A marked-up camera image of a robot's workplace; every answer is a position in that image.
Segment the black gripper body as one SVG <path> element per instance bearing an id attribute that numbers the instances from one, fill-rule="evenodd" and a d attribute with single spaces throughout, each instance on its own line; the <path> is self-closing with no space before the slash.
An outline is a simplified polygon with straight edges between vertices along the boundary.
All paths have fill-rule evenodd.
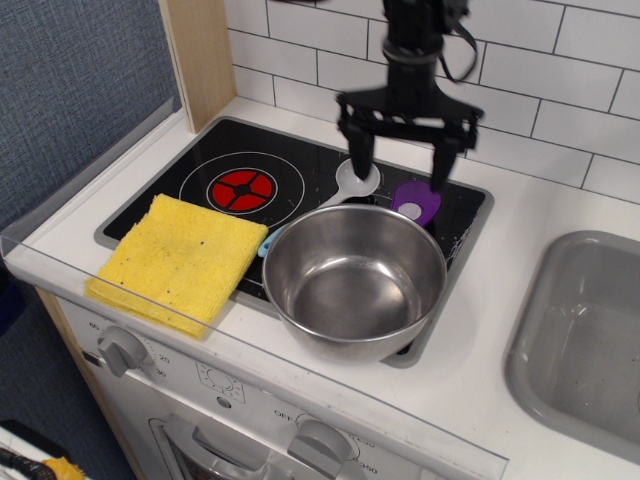
<path id="1" fill-rule="evenodd" d="M 338 127 L 346 136 L 364 134 L 473 148 L 484 112 L 447 96 L 436 83 L 436 57 L 423 63 L 391 59 L 387 84 L 337 95 Z"/>

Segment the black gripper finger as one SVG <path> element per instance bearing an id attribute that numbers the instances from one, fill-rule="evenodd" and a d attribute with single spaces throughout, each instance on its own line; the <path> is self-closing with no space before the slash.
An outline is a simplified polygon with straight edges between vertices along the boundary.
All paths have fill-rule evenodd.
<path id="1" fill-rule="evenodd" d="M 455 164 L 458 143 L 446 139 L 434 145 L 433 168 L 431 174 L 431 191 L 439 193 L 446 185 Z"/>
<path id="2" fill-rule="evenodd" d="M 354 173 L 359 179 L 366 180 L 372 168 L 375 138 L 358 128 L 348 130 L 346 138 Z"/>

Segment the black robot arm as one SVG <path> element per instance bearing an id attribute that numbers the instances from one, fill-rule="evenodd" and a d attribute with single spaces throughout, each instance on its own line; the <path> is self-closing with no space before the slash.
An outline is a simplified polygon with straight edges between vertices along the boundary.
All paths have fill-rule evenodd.
<path id="1" fill-rule="evenodd" d="M 484 112 L 453 99 L 436 83 L 436 65 L 445 73 L 444 37 L 453 33 L 473 50 L 473 36 L 461 25 L 466 1 L 385 1 L 387 36 L 382 53 L 388 62 L 386 85 L 341 92 L 338 128 L 347 140 L 357 177 L 369 176 L 375 139 L 411 140 L 434 147 L 431 190 L 446 185 L 458 154 L 473 149 Z"/>

